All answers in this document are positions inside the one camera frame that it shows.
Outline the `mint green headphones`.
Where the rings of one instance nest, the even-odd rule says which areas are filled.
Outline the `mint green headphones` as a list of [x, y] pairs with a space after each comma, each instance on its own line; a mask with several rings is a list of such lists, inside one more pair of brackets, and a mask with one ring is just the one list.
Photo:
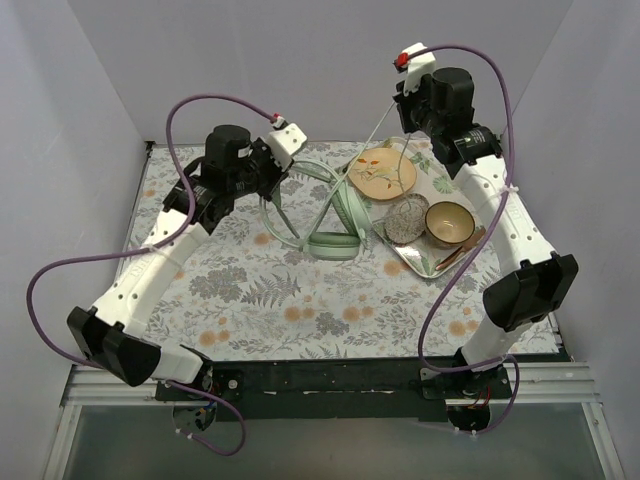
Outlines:
[[[277, 120], [274, 124], [275, 129], [281, 129], [283, 126], [286, 124], [282, 120]], [[306, 252], [319, 260], [346, 261], [356, 258], [361, 246], [366, 242], [367, 231], [372, 228], [368, 212], [363, 206], [359, 194], [347, 183], [351, 164], [359, 155], [339, 169], [333, 169], [321, 161], [312, 159], [296, 161], [293, 157], [293, 163], [289, 168], [291, 171], [328, 184], [330, 191], [311, 229], [301, 235], [282, 210], [280, 191], [276, 190], [270, 202], [275, 206], [285, 226], [293, 234], [291, 239], [282, 236], [276, 230], [268, 216], [268, 201], [260, 199], [260, 216], [269, 233], [282, 244], [297, 251]], [[337, 213], [345, 227], [343, 232], [320, 232], [318, 230], [329, 209], [333, 209]]]

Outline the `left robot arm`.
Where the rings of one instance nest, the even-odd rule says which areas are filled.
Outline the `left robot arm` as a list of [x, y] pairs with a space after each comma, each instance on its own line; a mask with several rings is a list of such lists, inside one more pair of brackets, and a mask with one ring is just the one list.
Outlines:
[[148, 379], [175, 381], [193, 400], [211, 392], [208, 358], [181, 344], [144, 340], [147, 324], [175, 275], [232, 213], [235, 201], [251, 194], [272, 199], [306, 141], [296, 124], [284, 120], [257, 139], [237, 125], [214, 128], [204, 155], [179, 168], [143, 254], [89, 309], [76, 307], [69, 314], [69, 329], [88, 361], [129, 386]]

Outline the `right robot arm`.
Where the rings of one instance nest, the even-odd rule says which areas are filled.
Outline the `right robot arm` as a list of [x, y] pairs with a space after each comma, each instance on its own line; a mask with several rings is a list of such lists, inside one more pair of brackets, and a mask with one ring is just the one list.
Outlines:
[[394, 100], [406, 133], [425, 133], [436, 159], [471, 202], [492, 243], [501, 278], [483, 293], [485, 315], [450, 367], [454, 389], [475, 397], [489, 384], [486, 370], [506, 359], [512, 345], [562, 303], [579, 270], [560, 255], [531, 219], [512, 183], [514, 149], [474, 120], [474, 83], [468, 71], [445, 67], [407, 72]]

